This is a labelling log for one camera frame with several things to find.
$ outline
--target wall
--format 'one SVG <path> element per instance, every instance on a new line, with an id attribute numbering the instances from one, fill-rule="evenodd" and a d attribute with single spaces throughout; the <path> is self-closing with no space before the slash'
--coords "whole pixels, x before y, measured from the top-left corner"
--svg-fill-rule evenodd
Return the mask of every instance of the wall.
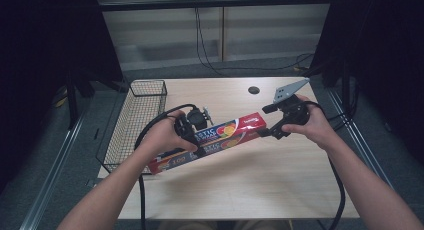
<path id="1" fill-rule="evenodd" d="M 99 0 L 108 2 L 165 0 Z M 315 51 L 328 4 L 199 9 L 209 61 L 297 56 Z M 122 70 L 199 63 L 194 9 L 105 12 Z M 203 49 L 199 45 L 203 61 Z"/>

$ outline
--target wire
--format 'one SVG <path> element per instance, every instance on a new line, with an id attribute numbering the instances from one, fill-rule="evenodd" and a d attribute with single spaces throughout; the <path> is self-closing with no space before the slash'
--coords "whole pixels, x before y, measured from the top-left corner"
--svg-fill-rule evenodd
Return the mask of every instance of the wire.
<path id="1" fill-rule="evenodd" d="M 200 14 L 199 14 L 199 9 L 195 8 L 195 14 L 196 14 L 196 50 L 197 50 L 197 57 L 199 58 L 200 63 L 206 67 L 209 68 L 211 70 L 213 70 L 216 74 L 220 75 L 220 76 L 224 76 L 224 77 L 229 77 L 226 74 L 220 73 L 218 72 L 219 70 L 263 70 L 263 71 L 277 71 L 277 70 L 284 70 L 287 68 L 291 68 L 294 66 L 299 66 L 299 64 L 307 59 L 309 59 L 310 57 L 314 56 L 314 53 L 303 53 L 300 54 L 296 57 L 296 62 L 294 62 L 293 64 L 289 64 L 287 66 L 283 66 L 283 67 L 278 67 L 278 68 L 252 68 L 252 67 L 223 67 L 223 68 L 216 68 L 214 66 L 212 66 L 211 62 L 209 61 L 208 55 L 206 53 L 206 48 L 205 48 L 205 44 L 203 41 L 203 33 L 202 33 L 202 28 L 201 28 L 201 23 L 200 23 Z M 203 48 L 203 54 L 205 55 L 205 59 L 206 59 L 206 63 L 202 61 L 202 58 L 200 57 L 200 53 L 199 53 L 199 36 L 200 36 L 200 41 L 202 43 L 202 48 Z"/>
<path id="2" fill-rule="evenodd" d="M 352 102 L 350 103 L 349 111 L 347 111 L 347 113 L 342 112 L 336 116 L 327 118 L 327 121 L 329 122 L 335 119 L 338 119 L 339 117 L 343 118 L 341 122 L 339 122 L 333 127 L 334 131 L 338 131 L 342 129 L 343 126 L 345 126 L 346 124 L 349 124 L 353 120 L 353 117 L 355 116 L 357 106 L 358 106 L 359 91 L 360 91 L 360 87 L 359 87 L 358 81 L 355 80 L 355 89 L 353 92 L 353 98 L 352 98 Z"/>
<path id="3" fill-rule="evenodd" d="M 324 226 L 324 224 L 322 224 L 322 222 L 320 220 L 317 220 L 319 226 L 321 227 L 322 230 L 327 230 L 327 228 Z"/>
<path id="4" fill-rule="evenodd" d="M 322 113 L 325 116 L 324 109 L 318 103 L 312 102 L 312 101 L 304 101 L 303 103 L 306 104 L 306 105 L 314 105 L 314 106 L 318 107 L 319 109 L 321 109 Z M 333 222 L 332 222 L 332 224 L 329 228 L 329 230 L 334 230 L 334 229 L 336 229 L 337 224 L 339 223 L 340 218 L 342 217 L 343 210 L 344 210 L 344 207 L 345 207 L 345 204 L 346 204 L 346 194 L 345 194 L 345 191 L 344 191 L 343 182 L 340 179 L 339 174 L 337 173 L 337 170 L 333 165 L 333 162 L 331 161 L 330 158 L 328 158 L 328 161 L 330 162 L 331 170 L 333 170 L 333 174 L 334 174 L 334 177 L 336 178 L 337 186 L 339 187 L 339 191 L 340 191 L 339 207 L 337 209 L 336 216 L 334 217 Z M 318 221 L 318 223 L 320 224 L 321 228 L 325 229 L 325 227 L 322 225 L 322 223 L 320 221 Z"/>
<path id="5" fill-rule="evenodd" d="M 155 117 L 153 120 L 151 120 L 146 127 L 143 128 L 143 130 L 141 131 L 141 133 L 138 135 L 137 140 L 135 141 L 134 144 L 134 151 L 137 149 L 137 147 L 140 145 L 141 141 L 143 140 L 144 136 L 147 134 L 147 132 L 150 130 L 150 128 L 153 127 L 153 125 L 155 125 L 156 123 L 158 123 L 159 121 L 170 117 L 168 116 L 169 113 L 174 112 L 178 109 L 182 109 L 185 107 L 192 107 L 193 109 L 198 109 L 196 107 L 196 105 L 194 104 L 184 104 L 175 108 L 172 108 L 170 110 L 167 110 L 161 114 L 159 114 L 157 117 Z M 145 189 L 144 189 L 144 180 L 143 180 L 143 174 L 141 174 L 138 177 L 138 185 L 140 187 L 140 221 L 141 221 L 141 229 L 142 230 L 147 230 L 146 227 L 146 194 L 145 194 Z"/>
<path id="6" fill-rule="evenodd" d="M 336 168 L 333 165 L 333 162 L 331 162 L 331 159 L 328 158 L 328 160 L 330 161 L 330 165 L 331 165 L 331 169 L 333 170 L 334 173 L 334 177 L 336 178 L 337 181 L 337 186 L 339 187 L 340 190 L 340 203 L 339 203 L 339 208 L 337 209 L 337 213 L 336 216 L 333 219 L 333 223 L 331 224 L 329 230 L 334 230 L 337 227 L 337 224 L 340 221 L 340 218 L 342 217 L 343 214 L 343 210 L 346 204 L 346 194 L 344 191 L 344 186 L 343 186 L 343 182 L 339 177 L 339 174 L 336 171 Z"/>

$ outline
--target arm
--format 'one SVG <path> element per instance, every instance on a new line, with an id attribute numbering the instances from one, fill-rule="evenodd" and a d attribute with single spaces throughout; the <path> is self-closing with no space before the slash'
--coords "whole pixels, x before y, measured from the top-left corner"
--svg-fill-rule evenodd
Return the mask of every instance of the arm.
<path id="1" fill-rule="evenodd" d="M 308 108 L 308 123 L 304 126 L 287 124 L 282 130 L 303 134 L 327 152 L 366 226 L 377 230 L 424 229 L 403 199 L 368 169 L 334 132 L 322 111 L 315 106 Z"/>
<path id="2" fill-rule="evenodd" d="M 184 113 L 173 112 L 169 115 L 174 117 L 155 124 L 134 153 L 91 190 L 68 213 L 58 229 L 112 229 L 131 189 L 151 159 L 177 147 L 188 151 L 197 149 L 174 131 L 175 117 L 181 114 Z"/>

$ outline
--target person's left hand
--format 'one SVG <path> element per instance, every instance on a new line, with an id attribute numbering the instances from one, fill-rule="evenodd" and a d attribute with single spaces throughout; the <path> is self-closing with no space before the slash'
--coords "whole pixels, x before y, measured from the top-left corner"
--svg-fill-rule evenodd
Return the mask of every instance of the person's left hand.
<path id="1" fill-rule="evenodd" d="M 171 151 L 175 148 L 182 148 L 187 151 L 194 152 L 197 146 L 182 139 L 174 130 L 174 122 L 178 116 L 184 115 L 181 110 L 169 113 L 167 118 L 162 119 L 147 132 L 141 145 L 148 144 L 155 154 Z"/>

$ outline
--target cardboard packaging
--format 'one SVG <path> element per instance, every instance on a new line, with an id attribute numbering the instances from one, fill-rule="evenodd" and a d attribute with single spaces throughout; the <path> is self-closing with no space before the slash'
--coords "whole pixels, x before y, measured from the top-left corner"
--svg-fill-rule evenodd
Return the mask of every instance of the cardboard packaging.
<path id="1" fill-rule="evenodd" d="M 258 130 L 266 128 L 266 122 L 259 113 L 249 114 L 232 121 L 213 126 L 195 133 L 195 137 L 207 157 L 208 155 L 234 147 L 259 137 Z M 157 174 L 199 159 L 191 152 L 182 151 L 165 158 L 153 159 L 148 167 Z"/>

